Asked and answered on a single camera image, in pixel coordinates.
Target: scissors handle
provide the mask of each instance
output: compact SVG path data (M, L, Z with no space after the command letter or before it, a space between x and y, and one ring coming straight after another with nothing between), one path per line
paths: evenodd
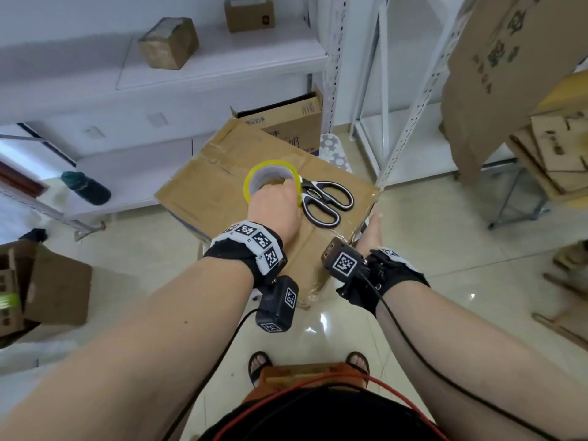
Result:
M342 186L338 182L333 181L311 181L312 185L314 185L315 189L319 191L319 193L327 200L338 207L341 210L351 210L353 208L354 199L353 195L345 186ZM326 187L331 187L332 189L337 189L339 192L342 192L347 197L347 204L343 204L341 201L336 199L333 195L328 194L325 192Z
M325 212L327 215L333 217L334 221L327 223L319 220L318 218L315 218L311 213L310 205L315 205L320 210ZM341 215L339 215L337 212L331 209L327 204L322 202L320 199L315 198L314 196L306 192L302 193L302 209L304 210L304 214L308 218L308 221L310 221L318 228L335 228L339 226L339 223L341 222Z

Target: hand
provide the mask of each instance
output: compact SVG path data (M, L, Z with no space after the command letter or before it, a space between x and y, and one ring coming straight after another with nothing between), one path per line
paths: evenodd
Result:
M361 238L357 242L355 249L365 257L370 254L370 249L377 249L383 246L382 232L380 225L382 224L382 214L377 213L369 219L367 229L364 230Z
M268 184L255 192L249 200L247 220L272 229L285 246L298 232L302 220L294 181L286 179L284 184Z

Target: dark green object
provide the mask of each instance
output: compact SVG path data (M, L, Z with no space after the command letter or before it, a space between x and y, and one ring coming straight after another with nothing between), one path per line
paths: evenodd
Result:
M111 191L81 171L65 171L61 174L61 180L70 190L94 206L102 206L111 197Z

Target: black and white scissors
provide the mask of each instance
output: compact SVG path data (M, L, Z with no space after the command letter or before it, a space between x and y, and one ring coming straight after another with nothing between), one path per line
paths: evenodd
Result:
M329 205L334 205L337 207L337 209L342 211L351 210L353 208L353 195L351 192L349 192L349 190L347 190L347 188L345 188L345 186L342 186L337 182L308 181L308 179L300 177L300 185L302 186L302 210L304 210L304 214L308 218L308 221L319 228L335 228L339 226L339 223L341 222L341 215L339 212L334 210ZM346 196L348 203L343 204L334 196L325 192L325 188L336 189L339 192L342 192ZM315 207L318 207L320 210L325 212L327 215L333 218L333 221L324 222L314 217L310 210L311 205L315 205Z

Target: roll of tape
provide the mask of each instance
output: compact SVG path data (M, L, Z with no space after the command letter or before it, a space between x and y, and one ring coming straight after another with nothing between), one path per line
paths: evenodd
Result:
M263 161L249 170L243 184L245 200L249 203L255 192L275 179L292 179L298 192L298 205L302 203L302 186L300 185L298 172L291 164L279 159Z

